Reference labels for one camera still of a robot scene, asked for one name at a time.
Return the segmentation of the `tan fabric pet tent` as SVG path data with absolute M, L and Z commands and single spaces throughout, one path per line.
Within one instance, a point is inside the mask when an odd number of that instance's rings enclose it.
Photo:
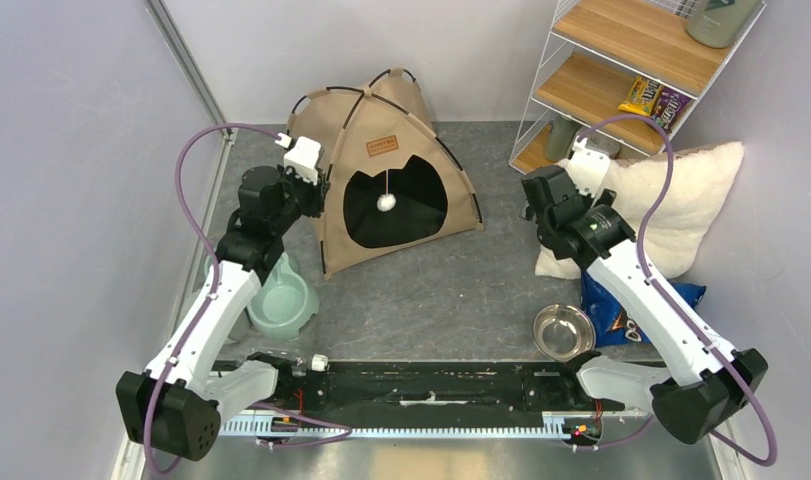
M 433 128 L 416 77 L 388 68 L 358 86 L 302 96 L 286 124 L 319 142 L 328 188 L 314 220 L 324 278 L 359 263 L 484 228 L 472 182 Z

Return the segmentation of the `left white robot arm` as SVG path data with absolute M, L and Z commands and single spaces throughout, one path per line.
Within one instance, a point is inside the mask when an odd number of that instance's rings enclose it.
M 282 238 L 302 216 L 321 215 L 327 183 L 317 167 L 254 167 L 242 176 L 239 208 L 209 248 L 206 281 L 182 323 L 141 373 L 116 385 L 129 439 L 192 461 L 212 448 L 226 421 L 258 401 L 288 405 L 288 370 L 251 357 L 221 378 L 211 368 L 243 313 L 278 340 L 298 336 L 319 311 L 318 294 L 284 253 Z

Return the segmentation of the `white fluffy pillow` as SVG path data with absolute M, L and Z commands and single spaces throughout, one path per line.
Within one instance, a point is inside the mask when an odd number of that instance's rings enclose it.
M 744 158 L 739 141 L 706 145 L 674 153 L 674 170 L 664 200 L 651 217 L 644 250 L 668 279 L 685 274 L 700 244 L 721 211 Z M 667 172 L 667 154 L 610 162 L 597 188 L 578 181 L 581 193 L 616 193 L 613 208 L 638 230 L 657 199 Z

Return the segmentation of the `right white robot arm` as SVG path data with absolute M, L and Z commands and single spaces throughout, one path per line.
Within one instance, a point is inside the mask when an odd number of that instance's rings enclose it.
M 598 353 L 571 360 L 573 372 L 558 382 L 560 400 L 582 409 L 595 399 L 653 414 L 665 430 L 694 444 L 752 406 L 768 421 L 755 392 L 768 362 L 755 348 L 739 350 L 717 334 L 640 252 L 631 226 L 613 208 L 616 195 L 594 201 L 558 165 L 522 179 L 525 216 L 540 243 L 572 260 L 603 286 L 636 321 L 663 366 L 620 362 Z

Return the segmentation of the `long black tent pole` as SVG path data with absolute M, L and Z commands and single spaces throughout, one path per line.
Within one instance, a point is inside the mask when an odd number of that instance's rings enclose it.
M 366 158 L 354 179 L 367 182 L 373 240 L 360 243 L 381 247 L 482 230 L 475 188 L 434 130 L 416 77 L 404 68 L 389 68 L 365 91 L 355 128 Z M 389 212 L 376 208 L 384 193 L 397 198 Z

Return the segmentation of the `clear plastic bottle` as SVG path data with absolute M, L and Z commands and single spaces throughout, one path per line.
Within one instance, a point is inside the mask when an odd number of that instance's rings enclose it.
M 278 369 L 290 370 L 294 375 L 304 374 L 307 371 L 324 372 L 329 365 L 329 359 L 323 354 L 302 355 L 286 351 L 259 352 L 256 358 L 269 363 Z

